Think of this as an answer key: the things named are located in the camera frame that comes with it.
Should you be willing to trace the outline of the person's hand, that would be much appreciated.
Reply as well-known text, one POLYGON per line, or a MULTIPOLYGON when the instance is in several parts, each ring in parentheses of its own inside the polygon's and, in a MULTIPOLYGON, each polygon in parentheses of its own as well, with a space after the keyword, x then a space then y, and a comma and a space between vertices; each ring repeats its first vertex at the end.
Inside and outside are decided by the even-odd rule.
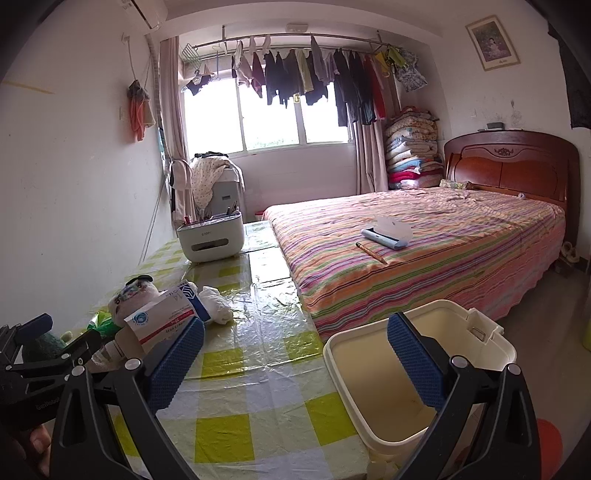
POLYGON ((38 472, 43 479, 49 477, 51 434, 41 424, 32 430, 19 432, 16 436, 17 451, 25 464, 38 472))

